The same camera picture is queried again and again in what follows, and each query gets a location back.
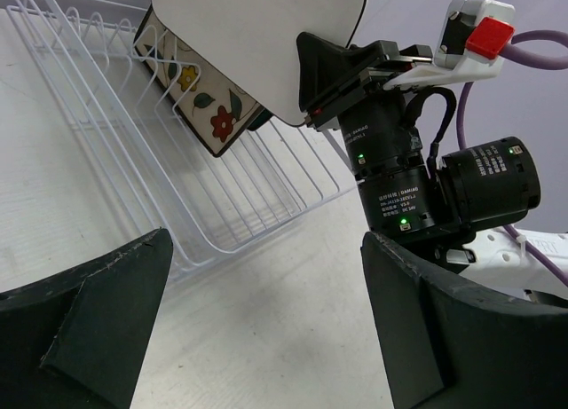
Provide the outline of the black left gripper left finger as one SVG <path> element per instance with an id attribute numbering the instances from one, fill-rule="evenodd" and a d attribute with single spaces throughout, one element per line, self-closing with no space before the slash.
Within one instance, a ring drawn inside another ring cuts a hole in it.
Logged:
<path id="1" fill-rule="evenodd" d="M 1 294 L 3 408 L 128 408 L 170 273 L 168 230 Z"/>

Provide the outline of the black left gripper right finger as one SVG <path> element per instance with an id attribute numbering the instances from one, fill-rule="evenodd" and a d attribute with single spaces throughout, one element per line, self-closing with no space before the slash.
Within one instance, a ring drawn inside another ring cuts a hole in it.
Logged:
<path id="1" fill-rule="evenodd" d="M 564 408 L 567 311 L 505 295 L 368 232 L 367 292 L 397 408 Z"/>

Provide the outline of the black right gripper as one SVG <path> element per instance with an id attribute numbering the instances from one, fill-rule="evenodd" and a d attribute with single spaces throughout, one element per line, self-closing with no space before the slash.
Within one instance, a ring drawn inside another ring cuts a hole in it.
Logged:
<path id="1" fill-rule="evenodd" d="M 385 90 L 391 79 L 417 64 L 433 60 L 428 45 L 400 49 L 393 41 L 345 48 L 314 34 L 296 38 L 300 64 L 299 107 L 305 125 L 323 130 L 336 118 L 365 98 Z"/>

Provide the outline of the white rectangular plate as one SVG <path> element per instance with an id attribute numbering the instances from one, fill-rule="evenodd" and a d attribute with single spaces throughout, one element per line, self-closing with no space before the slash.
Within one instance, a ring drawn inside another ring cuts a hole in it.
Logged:
<path id="1" fill-rule="evenodd" d="M 367 0 L 151 0 L 158 20 L 278 119 L 299 125 L 302 32 L 351 42 Z"/>

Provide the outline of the cream floral square plate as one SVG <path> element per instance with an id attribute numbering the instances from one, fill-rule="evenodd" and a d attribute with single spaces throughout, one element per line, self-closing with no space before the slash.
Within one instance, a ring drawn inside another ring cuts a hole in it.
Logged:
<path id="1" fill-rule="evenodd" d="M 223 155 L 265 109 L 167 29 L 152 8 L 138 26 L 132 53 L 173 113 L 214 157 Z"/>

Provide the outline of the teal leaf-shaped plate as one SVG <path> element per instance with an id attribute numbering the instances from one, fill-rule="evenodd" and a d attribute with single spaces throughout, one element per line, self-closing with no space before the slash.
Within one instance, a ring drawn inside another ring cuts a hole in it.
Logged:
<path id="1" fill-rule="evenodd" d="M 248 126 L 249 131 L 257 131 L 265 123 L 272 119 L 272 113 L 266 109 L 263 109 L 258 116 L 250 123 Z"/>

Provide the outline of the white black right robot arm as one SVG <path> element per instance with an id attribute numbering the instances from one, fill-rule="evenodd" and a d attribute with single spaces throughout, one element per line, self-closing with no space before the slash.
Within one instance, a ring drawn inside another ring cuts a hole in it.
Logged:
<path id="1" fill-rule="evenodd" d="M 372 232 L 455 273 L 500 287 L 565 295 L 567 259 L 548 257 L 516 223 L 540 204 L 532 156 L 515 137 L 441 155 L 464 132 L 472 86 L 437 83 L 426 45 L 343 48 L 303 32 L 299 106 L 321 130 L 337 119 Z"/>

